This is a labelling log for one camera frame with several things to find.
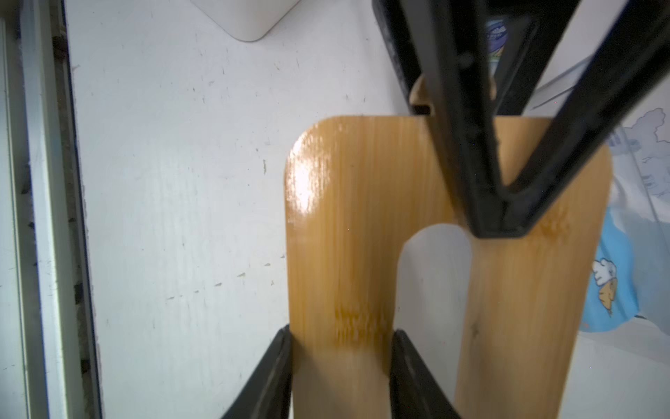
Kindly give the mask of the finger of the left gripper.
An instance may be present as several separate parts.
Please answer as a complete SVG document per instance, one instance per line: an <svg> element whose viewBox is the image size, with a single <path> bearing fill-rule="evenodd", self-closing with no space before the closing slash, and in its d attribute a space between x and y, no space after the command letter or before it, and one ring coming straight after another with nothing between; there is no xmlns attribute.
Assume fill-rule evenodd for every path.
<svg viewBox="0 0 670 419"><path fill-rule="evenodd" d="M454 206L471 230L530 230L534 209L514 209L504 186L490 98L486 1L375 1L380 27L405 95L424 82L429 118Z"/></svg>
<svg viewBox="0 0 670 419"><path fill-rule="evenodd" d="M511 185L502 180L490 82L470 85L470 228L522 237L614 126L669 72L669 3L630 1Z"/></svg>

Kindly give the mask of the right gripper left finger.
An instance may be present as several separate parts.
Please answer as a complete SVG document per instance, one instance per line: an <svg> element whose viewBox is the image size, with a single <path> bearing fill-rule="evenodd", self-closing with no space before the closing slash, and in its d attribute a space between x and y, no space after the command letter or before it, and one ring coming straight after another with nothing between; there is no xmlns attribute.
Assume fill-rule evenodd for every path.
<svg viewBox="0 0 670 419"><path fill-rule="evenodd" d="M291 410L292 335L280 328L234 403L229 418L286 419Z"/></svg>

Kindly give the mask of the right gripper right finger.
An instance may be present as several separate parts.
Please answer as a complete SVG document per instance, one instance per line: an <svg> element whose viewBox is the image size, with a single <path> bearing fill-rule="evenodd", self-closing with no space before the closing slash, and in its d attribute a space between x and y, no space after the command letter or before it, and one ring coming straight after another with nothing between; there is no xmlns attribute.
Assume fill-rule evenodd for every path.
<svg viewBox="0 0 670 419"><path fill-rule="evenodd" d="M389 387L393 419L460 418L407 333L399 329L392 338Z"/></svg>

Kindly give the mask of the bamboo tissue box lid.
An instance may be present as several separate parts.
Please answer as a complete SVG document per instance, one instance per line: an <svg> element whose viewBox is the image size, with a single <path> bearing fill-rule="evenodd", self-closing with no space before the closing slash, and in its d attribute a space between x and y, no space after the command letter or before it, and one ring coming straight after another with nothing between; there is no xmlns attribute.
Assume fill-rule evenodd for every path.
<svg viewBox="0 0 670 419"><path fill-rule="evenodd" d="M387 418L401 251L464 226L430 116L339 116L284 173L297 418ZM558 416L600 240L612 157L598 148L530 233L471 239L455 406L467 418Z"/></svg>

